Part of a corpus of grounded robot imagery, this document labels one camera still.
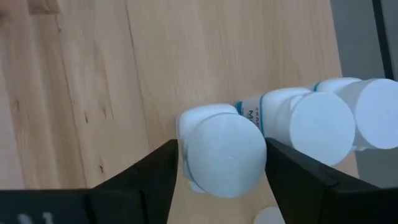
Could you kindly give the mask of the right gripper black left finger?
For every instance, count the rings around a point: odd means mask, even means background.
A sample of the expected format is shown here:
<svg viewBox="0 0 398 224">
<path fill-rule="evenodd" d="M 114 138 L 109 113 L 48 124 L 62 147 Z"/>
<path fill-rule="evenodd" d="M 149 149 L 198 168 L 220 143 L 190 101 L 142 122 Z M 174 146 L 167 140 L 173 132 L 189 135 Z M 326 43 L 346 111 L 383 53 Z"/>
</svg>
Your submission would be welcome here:
<svg viewBox="0 0 398 224">
<path fill-rule="evenodd" d="M 178 141 L 171 139 L 93 188 L 90 223 L 166 224 L 177 170 Z"/>
</svg>

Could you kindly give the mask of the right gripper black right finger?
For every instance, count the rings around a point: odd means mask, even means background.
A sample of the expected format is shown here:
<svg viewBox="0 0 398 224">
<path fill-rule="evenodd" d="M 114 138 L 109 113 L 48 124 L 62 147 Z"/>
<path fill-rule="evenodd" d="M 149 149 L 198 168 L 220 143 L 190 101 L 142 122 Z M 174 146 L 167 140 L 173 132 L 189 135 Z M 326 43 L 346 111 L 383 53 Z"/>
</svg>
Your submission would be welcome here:
<svg viewBox="0 0 398 224">
<path fill-rule="evenodd" d="M 378 187 L 272 138 L 265 173 L 286 223 L 378 223 Z"/>
</svg>

